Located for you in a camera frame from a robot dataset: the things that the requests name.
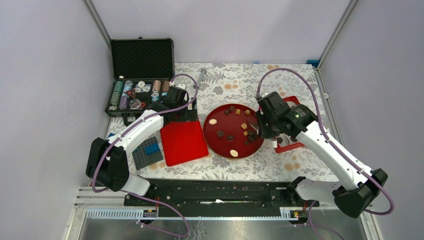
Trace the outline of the red chocolate box tray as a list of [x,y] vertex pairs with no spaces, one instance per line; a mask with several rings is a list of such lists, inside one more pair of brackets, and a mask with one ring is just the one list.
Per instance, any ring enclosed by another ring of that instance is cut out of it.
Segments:
[[[285,103],[287,103],[291,109],[300,104],[300,101],[294,95],[284,97],[282,100]],[[303,143],[301,143],[297,140],[296,141],[292,140],[290,136],[285,135],[285,134],[280,134],[279,136],[274,137],[274,138],[278,142],[278,147],[274,148],[274,151],[277,154],[281,154],[281,153],[284,153],[284,152],[288,152],[288,151],[291,151],[291,150],[295,150],[295,149],[298,149],[298,148],[305,147],[305,145]]]

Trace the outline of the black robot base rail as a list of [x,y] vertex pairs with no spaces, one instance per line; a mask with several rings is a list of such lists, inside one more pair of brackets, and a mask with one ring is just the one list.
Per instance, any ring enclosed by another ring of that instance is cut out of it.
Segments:
[[171,218],[283,218],[282,210],[303,213],[319,202],[303,200],[289,182],[221,180],[149,180],[145,199],[127,195],[126,207],[147,207],[148,213]]

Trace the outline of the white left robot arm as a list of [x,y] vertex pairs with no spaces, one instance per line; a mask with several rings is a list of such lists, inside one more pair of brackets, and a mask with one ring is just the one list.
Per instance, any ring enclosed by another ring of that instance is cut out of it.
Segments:
[[[196,100],[195,95],[189,97],[186,90],[171,86],[166,96],[148,105],[124,130],[107,139],[96,138],[91,143],[85,170],[92,180],[92,190],[131,193],[142,205],[152,204],[155,192],[147,179],[130,172],[128,155],[150,135],[184,115]],[[102,190],[97,189],[96,184],[102,185]]]

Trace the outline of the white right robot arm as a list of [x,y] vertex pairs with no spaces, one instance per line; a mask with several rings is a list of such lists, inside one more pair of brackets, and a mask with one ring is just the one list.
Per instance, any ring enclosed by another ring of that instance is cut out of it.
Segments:
[[337,181],[317,181],[298,177],[287,191],[293,206],[305,200],[336,205],[345,215],[358,218],[382,192],[388,174],[381,168],[371,169],[350,154],[322,126],[319,117],[303,104],[290,107],[271,92],[256,96],[255,113],[258,134],[263,139],[285,134],[309,148],[336,175]]

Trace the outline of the red square box lid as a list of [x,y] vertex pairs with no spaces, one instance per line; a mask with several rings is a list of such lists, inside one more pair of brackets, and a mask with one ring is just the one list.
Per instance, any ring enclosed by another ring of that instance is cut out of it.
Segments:
[[160,130],[160,137],[168,167],[209,155],[199,120],[171,122]]

